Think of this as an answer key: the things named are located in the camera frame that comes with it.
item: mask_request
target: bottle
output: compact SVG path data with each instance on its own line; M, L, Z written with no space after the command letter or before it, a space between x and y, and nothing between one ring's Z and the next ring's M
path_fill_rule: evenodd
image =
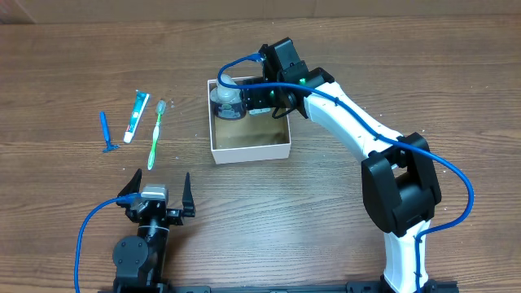
M226 74L223 74L221 79L227 84L237 85ZM215 116L221 119L237 120L246 115L246 108L241 100L241 90L224 87L219 84L219 81L217 81L217 87L210 92L210 103Z

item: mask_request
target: wood grain surface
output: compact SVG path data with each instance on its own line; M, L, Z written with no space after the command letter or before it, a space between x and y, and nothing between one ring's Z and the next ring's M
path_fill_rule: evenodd
M0 26L0 291L73 290L78 229L146 169L160 98L169 107L142 184L167 184L180 206L189 171L198 212L172 229L165 277L214 287L378 279L383 235L362 204L360 165L319 125L291 114L288 160L213 163L206 80L287 36L310 68L390 128L424 135L473 181L468 220L428 236L430 277L462 292L519 291L521 17L500 15ZM136 89L152 99L123 145ZM100 111L121 145L108 154ZM436 171L433 225L466 205L458 178ZM82 292L111 287L113 245L135 233L116 206L93 218Z

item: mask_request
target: blue cable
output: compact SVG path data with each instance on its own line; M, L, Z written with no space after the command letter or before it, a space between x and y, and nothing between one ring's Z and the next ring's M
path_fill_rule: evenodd
M90 218L96 212L98 212L100 209L105 208L107 205L109 205L111 203L116 203L116 202L117 203L120 203L120 202L132 203L134 201L134 199L136 199L139 196L140 196L140 194L130 194L130 195L121 196L121 197L118 197L115 199L109 199L108 201L101 203L98 207L93 209L92 212L90 212L89 215L87 215L87 217L83 221L83 224L81 225L81 228L80 228L80 233L78 233L78 241L76 244L76 261L74 262L74 289L76 290L76 293L80 293L80 283L78 280L78 271L79 271L79 267L80 267L81 239L83 238L83 232L85 231L85 227L87 226L87 223L89 223Z
M469 178L458 167L454 166L453 164L451 164L447 160L439 157L438 155L432 154L431 152L425 151L425 150L423 150L421 148L418 148L418 147L415 147L415 146L411 146L410 144L403 143L403 142L398 142L396 140L384 137L382 134L374 131L374 129L372 129L347 104L345 104L344 102L338 100L337 98L333 97L332 95L324 93L324 92L322 92L320 90L317 90L317 89L314 89L314 88L310 88L308 86L296 85L296 84L287 83L287 82L266 82L266 83L253 84L253 85L231 85L231 84L226 84L226 83L222 82L222 79L221 79L222 73L227 68L230 68L230 67L232 67L232 66L234 66L234 65L236 65L238 63L241 63L243 61L262 62L262 61L264 61L264 57L261 54L259 54L259 53L255 53L255 54L252 54L252 55L249 55L249 56L246 56L246 57L242 57L241 59L237 59L237 60L235 60L232 63L228 63L227 65L223 66L221 68L221 70L219 70L219 73L217 74L217 79L218 79L219 83L221 85L225 86L225 87L228 87L228 88L231 88L231 89L238 89L238 90L254 90L254 89L263 89L263 88L284 87L284 88L290 88L290 89L295 89L295 90L304 90L304 91L308 91L308 92L311 92L311 93L315 93L315 94L321 95L322 97L327 98L328 100L334 102L335 105L341 106L345 111L347 111L349 114L351 114L351 116L356 121L358 121L358 123L360 123L360 125L363 126L369 133L371 133L371 135L373 135L375 139L379 139L382 142L386 142L386 143L388 143L390 145L393 145L395 147L399 147L401 149L405 149L405 150L408 150L408 151L413 151L413 152L419 153L420 155L424 155L427 158L429 158L431 160L434 160L434 161L444 165L445 167L447 167L448 169L453 171L456 175L458 175L458 177L460 177L460 179L462 179L463 183L465 184L466 190L468 192L468 202L466 204L465 211L463 211L463 214L461 216L459 216L454 221L450 221L449 223L446 223L446 224L443 224L443 225L438 225L436 227L424 230L422 232L419 232L416 235L415 242L414 242L414 252L415 252L415 258L416 258L416 273L415 273L416 274L416 290L417 290L418 293L421 292L422 288L420 286L420 277L421 277L421 274L420 274L420 268L421 268L421 263L420 263L420 243L422 242L422 237L427 235L427 234L429 234L429 233L433 233L433 232L445 230L445 229L448 229L448 228L452 228L455 225L458 225L461 222L463 222L469 216L469 214L471 213L471 210L472 210L472 206L474 205L474 189L472 188L472 184L471 184L471 181L469 180Z

